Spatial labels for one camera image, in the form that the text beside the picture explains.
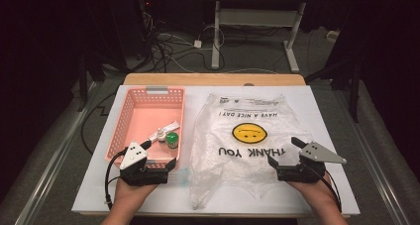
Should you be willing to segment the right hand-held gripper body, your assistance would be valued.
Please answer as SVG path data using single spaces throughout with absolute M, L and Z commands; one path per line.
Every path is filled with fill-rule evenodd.
M 280 181 L 315 183 L 325 172 L 325 163 L 345 165 L 347 160 L 316 142 L 306 143 L 298 153 L 299 163 L 295 166 L 279 166 L 276 170 Z

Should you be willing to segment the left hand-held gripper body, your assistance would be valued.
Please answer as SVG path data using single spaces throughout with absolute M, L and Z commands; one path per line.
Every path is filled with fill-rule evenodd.
M 147 150 L 132 142 L 120 164 L 120 178 L 130 186 L 167 183 L 165 169 L 150 169 L 146 166 L 147 160 Z

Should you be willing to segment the person's left hand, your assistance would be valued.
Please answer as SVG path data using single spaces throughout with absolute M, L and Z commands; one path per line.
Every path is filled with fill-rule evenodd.
M 119 178 L 116 184 L 114 204 L 141 207 L 157 187 L 156 184 L 130 186 Z

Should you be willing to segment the person's right hand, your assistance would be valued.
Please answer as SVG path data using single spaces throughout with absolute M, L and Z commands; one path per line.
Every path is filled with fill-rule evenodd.
M 327 175 L 315 183 L 289 181 L 288 184 L 299 191 L 311 207 L 320 207 L 327 203 L 335 204 L 335 197 L 325 182 L 330 183 Z

